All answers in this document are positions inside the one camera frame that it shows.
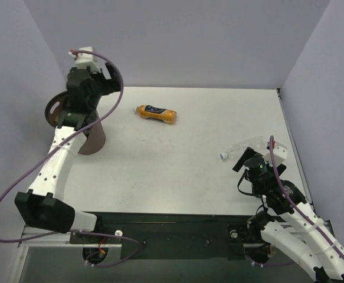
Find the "brown cylindrical bin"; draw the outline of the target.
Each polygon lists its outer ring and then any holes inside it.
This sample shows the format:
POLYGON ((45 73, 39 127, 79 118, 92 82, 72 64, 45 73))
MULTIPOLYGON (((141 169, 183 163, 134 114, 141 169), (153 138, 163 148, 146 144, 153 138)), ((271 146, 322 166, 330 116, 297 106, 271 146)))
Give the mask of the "brown cylindrical bin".
MULTIPOLYGON (((44 114, 47 123, 51 127, 56 127, 58 118, 62 112, 63 102, 68 97, 67 91, 57 94, 53 97, 45 107, 44 114)), ((103 130, 101 122, 96 123, 89 132, 87 140, 79 150, 79 154, 91 155, 97 153, 102 149, 106 142, 106 135, 103 130)))

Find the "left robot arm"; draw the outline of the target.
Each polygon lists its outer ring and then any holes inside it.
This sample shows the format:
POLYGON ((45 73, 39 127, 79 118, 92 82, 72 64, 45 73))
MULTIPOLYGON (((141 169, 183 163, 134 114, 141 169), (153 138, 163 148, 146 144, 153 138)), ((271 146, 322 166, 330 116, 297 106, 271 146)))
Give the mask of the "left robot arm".
POLYGON ((97 106, 102 96, 123 90, 119 70, 105 64, 110 78, 92 67, 73 67, 67 76, 66 91, 46 106, 45 118, 55 128, 50 156, 41 163, 38 176, 26 192, 19 192, 15 205, 25 224, 53 232, 83 231, 92 243, 104 236, 97 216, 64 203, 64 189, 79 154, 90 155, 104 143, 104 131, 97 106))

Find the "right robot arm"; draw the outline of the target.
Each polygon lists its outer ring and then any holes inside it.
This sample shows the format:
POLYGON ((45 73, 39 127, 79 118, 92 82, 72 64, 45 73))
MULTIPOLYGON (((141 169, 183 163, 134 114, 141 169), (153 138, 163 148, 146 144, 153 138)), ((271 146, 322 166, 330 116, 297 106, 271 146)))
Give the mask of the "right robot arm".
POLYGON ((249 196, 264 206, 247 221, 247 236, 281 250, 314 282, 344 282, 344 247, 296 185, 280 178, 286 169, 281 152, 275 146, 262 155, 247 147, 233 167, 244 169, 241 180, 251 183, 249 196))

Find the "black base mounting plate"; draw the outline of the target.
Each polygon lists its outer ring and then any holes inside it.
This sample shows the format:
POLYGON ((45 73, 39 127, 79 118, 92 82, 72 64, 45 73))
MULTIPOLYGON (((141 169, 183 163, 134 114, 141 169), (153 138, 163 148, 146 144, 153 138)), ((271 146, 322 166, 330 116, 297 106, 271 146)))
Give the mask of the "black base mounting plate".
POLYGON ((271 257, 271 247, 254 239, 247 230, 248 216, 184 215, 152 213, 96 213, 94 236, 72 234, 71 244, 84 248, 87 256, 98 243, 120 244, 121 257, 138 246, 134 259, 211 259, 240 260, 247 256, 257 262, 271 257))

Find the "clear plastic bottle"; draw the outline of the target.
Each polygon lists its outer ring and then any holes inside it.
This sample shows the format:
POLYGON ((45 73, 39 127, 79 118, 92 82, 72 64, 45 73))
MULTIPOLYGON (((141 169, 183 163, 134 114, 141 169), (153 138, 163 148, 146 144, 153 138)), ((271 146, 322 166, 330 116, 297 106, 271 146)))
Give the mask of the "clear plastic bottle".
POLYGON ((221 152, 219 156, 223 162, 238 160, 248 147, 256 152, 264 153, 267 143, 268 141, 263 136, 252 137, 231 145, 228 149, 221 152))

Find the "orange juice bottle white cap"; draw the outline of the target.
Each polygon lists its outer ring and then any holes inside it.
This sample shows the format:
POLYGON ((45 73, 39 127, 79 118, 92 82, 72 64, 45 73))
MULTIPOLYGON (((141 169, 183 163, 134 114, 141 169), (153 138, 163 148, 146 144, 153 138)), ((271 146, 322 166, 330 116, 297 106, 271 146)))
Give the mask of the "orange juice bottle white cap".
POLYGON ((161 121, 166 124, 175 124, 177 118, 176 111, 151 105, 137 106, 133 109, 133 112, 141 118, 161 121))

